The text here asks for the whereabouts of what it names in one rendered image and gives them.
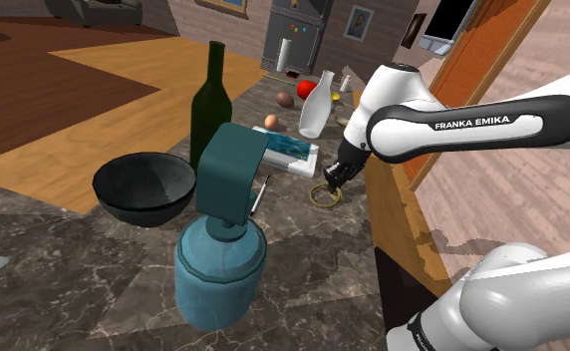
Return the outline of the white vase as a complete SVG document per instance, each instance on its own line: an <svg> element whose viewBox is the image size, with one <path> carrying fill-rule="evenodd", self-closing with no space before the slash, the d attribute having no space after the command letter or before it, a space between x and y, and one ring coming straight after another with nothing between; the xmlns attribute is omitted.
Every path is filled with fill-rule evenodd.
<svg viewBox="0 0 570 351"><path fill-rule="evenodd" d="M326 125L332 107L331 85L334 76L332 71L324 70L319 83L303 105L299 133L305 138L318 138Z"/></svg>

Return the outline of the book with blue cover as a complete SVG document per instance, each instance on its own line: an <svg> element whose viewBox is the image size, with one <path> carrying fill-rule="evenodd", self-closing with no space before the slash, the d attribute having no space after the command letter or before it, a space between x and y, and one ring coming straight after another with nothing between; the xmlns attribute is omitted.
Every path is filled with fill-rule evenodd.
<svg viewBox="0 0 570 351"><path fill-rule="evenodd" d="M254 126L269 138L262 162L281 171L311 178L314 176L319 147L305 141Z"/></svg>

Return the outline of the red apple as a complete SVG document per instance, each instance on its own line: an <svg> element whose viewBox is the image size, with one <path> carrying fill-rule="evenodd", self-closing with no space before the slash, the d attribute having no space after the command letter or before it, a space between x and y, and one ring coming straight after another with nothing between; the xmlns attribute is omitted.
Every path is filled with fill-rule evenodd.
<svg viewBox="0 0 570 351"><path fill-rule="evenodd" d="M317 87L317 84L315 82L312 82L309 80L300 81L297 85L297 88L296 88L297 96L300 99L302 99L303 101L306 101L307 98L309 97L309 95L311 94L311 92L316 87Z"/></svg>

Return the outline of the white paper towel roll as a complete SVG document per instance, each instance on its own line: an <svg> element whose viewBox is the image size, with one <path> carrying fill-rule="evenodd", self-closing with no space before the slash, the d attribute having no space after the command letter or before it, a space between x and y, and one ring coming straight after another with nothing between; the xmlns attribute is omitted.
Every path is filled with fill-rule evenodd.
<svg viewBox="0 0 570 351"><path fill-rule="evenodd" d="M281 46L278 53L278 60L276 63L276 71L284 72L287 66L287 61L289 58L291 50L292 41L290 39L283 38L281 41Z"/></svg>

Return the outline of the grey fridge with magnets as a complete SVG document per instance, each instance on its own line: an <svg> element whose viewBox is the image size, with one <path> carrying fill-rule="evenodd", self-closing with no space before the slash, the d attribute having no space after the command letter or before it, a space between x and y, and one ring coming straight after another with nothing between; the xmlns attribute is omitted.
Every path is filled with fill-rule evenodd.
<svg viewBox="0 0 570 351"><path fill-rule="evenodd" d="M311 74L334 0L272 0L261 68L277 67L282 40L290 40L286 68Z"/></svg>

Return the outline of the framed portrait picture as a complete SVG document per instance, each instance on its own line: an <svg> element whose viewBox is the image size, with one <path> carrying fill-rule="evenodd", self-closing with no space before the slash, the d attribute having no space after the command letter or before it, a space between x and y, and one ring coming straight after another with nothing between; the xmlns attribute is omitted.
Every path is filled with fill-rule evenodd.
<svg viewBox="0 0 570 351"><path fill-rule="evenodd" d="M375 11L354 5L344 30L344 37L363 42Z"/></svg>

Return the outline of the black robot stand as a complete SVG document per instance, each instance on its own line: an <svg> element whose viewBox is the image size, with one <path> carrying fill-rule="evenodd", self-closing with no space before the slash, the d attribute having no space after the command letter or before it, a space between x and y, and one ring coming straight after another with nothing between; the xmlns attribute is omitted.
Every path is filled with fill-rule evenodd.
<svg viewBox="0 0 570 351"><path fill-rule="evenodd" d="M375 259L386 331L406 324L416 313L437 300L431 291L379 247L375 248Z"/></svg>

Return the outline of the dark green glass bottle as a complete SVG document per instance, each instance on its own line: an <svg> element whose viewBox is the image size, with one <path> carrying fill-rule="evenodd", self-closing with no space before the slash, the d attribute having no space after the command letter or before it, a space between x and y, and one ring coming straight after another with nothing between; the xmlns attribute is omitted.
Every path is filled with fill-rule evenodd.
<svg viewBox="0 0 570 351"><path fill-rule="evenodd" d="M209 42L206 80L191 103L189 163L197 170L200 157L223 123L230 123L231 101L222 83L225 45Z"/></svg>

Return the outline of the orange wooden door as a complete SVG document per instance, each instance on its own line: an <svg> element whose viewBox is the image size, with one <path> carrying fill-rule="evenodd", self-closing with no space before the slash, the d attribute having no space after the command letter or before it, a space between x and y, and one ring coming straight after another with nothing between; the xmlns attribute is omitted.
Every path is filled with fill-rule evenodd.
<svg viewBox="0 0 570 351"><path fill-rule="evenodd" d="M429 87L449 107L477 104L551 0L481 0Z"/></svg>

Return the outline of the black screen television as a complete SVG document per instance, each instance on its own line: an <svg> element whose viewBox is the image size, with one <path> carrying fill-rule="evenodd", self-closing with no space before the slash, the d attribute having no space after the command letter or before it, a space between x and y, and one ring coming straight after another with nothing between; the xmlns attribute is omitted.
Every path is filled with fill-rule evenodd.
<svg viewBox="0 0 570 351"><path fill-rule="evenodd" d="M419 46L445 56L464 29L479 0L440 0Z"/></svg>

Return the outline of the blue soap dispenser teal pump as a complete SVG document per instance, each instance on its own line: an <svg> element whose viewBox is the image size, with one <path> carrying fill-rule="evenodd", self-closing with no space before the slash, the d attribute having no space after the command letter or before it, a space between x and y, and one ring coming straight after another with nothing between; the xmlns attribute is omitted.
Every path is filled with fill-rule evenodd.
<svg viewBox="0 0 570 351"><path fill-rule="evenodd" d="M175 301L184 320L201 330L226 328L255 298L267 240L250 212L253 180L268 137L225 123L197 168L195 209L175 248Z"/></svg>

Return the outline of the black bowl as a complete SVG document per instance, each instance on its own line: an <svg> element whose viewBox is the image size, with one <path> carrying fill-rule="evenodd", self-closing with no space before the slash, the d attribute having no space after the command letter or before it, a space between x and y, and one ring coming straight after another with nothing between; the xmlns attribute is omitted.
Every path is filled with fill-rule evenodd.
<svg viewBox="0 0 570 351"><path fill-rule="evenodd" d="M116 219L141 227L160 226L190 203L196 175L184 159L141 152L115 158L94 174L101 206Z"/></svg>

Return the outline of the grey sofa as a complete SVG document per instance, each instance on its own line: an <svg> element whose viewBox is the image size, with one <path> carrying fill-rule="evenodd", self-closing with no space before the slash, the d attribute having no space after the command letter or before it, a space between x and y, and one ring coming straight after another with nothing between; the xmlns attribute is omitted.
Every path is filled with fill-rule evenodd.
<svg viewBox="0 0 570 351"><path fill-rule="evenodd" d="M44 0L44 4L55 18L84 27L143 23L143 4L139 0Z"/></svg>

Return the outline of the dark framed wall picture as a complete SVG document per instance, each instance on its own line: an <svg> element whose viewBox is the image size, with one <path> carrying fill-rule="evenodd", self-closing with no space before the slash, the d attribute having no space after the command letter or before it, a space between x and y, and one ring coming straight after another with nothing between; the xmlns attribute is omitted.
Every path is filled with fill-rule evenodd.
<svg viewBox="0 0 570 351"><path fill-rule="evenodd" d="M401 42L401 46L410 49L417 38L417 35L425 21L427 14L418 13L415 14L410 22L410 25L405 33L405 36Z"/></svg>

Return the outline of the gold framed wall picture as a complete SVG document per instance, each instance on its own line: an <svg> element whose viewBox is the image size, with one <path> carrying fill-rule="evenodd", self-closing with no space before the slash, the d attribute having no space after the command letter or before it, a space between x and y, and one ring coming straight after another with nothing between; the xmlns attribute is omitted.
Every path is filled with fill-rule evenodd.
<svg viewBox="0 0 570 351"><path fill-rule="evenodd" d="M232 15L241 19L248 19L247 0L194 0L202 7L206 7L220 13Z"/></svg>

